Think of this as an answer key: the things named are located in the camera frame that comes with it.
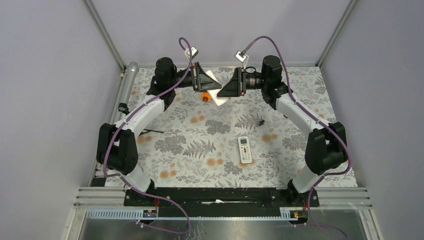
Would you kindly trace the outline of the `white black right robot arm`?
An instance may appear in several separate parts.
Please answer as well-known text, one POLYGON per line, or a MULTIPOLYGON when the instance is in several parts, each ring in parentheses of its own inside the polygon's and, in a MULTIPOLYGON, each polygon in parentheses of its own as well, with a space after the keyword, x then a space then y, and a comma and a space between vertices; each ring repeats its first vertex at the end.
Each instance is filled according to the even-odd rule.
POLYGON ((307 138, 304 154, 305 167, 287 187, 287 201, 301 205, 310 191, 331 169, 344 163, 347 157, 346 130, 340 122, 331 123, 312 113, 289 87, 286 66, 275 55, 262 60, 261 71, 248 72, 237 67, 229 82, 217 93, 219 98, 244 96, 247 90, 260 89, 263 100, 283 114, 307 138))

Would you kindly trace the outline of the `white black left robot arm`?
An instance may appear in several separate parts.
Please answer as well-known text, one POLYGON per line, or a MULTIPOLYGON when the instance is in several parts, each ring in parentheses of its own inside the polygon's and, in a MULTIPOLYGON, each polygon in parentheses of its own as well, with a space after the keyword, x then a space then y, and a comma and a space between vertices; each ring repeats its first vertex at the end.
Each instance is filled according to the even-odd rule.
POLYGON ((120 177, 132 189, 144 206, 152 204, 155 192, 149 186, 151 179, 137 166, 139 154, 137 138, 176 97, 176 88, 192 88, 197 93, 219 90, 221 84, 192 62, 185 70, 177 70, 169 57, 156 61, 150 88, 142 103, 114 124, 104 123, 99 129, 96 160, 103 165, 105 177, 120 177))

